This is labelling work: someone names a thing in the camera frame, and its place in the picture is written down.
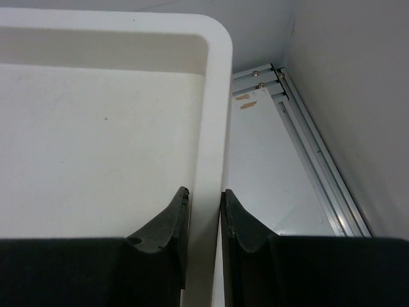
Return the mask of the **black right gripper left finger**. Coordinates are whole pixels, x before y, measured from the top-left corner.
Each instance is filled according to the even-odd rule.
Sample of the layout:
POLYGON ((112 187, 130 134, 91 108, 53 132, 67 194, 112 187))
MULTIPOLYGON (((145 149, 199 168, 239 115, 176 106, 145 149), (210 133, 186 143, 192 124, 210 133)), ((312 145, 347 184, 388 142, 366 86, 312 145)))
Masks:
POLYGON ((179 306, 189 190, 128 237, 3 239, 2 306, 179 306))

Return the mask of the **white three-drawer storage box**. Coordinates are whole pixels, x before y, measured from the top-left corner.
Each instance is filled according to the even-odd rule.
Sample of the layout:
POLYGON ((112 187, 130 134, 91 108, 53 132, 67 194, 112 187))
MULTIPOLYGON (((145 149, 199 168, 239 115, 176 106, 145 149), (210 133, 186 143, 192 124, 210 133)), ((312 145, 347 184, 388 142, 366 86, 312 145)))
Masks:
POLYGON ((210 306, 232 57, 205 15, 2 8, 1 236, 126 236, 184 186, 210 306))

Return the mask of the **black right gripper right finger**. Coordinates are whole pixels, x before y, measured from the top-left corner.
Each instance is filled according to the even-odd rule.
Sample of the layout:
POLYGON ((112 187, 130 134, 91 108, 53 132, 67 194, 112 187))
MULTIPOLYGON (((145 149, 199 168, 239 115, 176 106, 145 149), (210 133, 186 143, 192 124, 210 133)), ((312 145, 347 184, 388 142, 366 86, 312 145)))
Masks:
POLYGON ((408 242, 278 235, 220 201, 226 306, 407 306, 408 242))

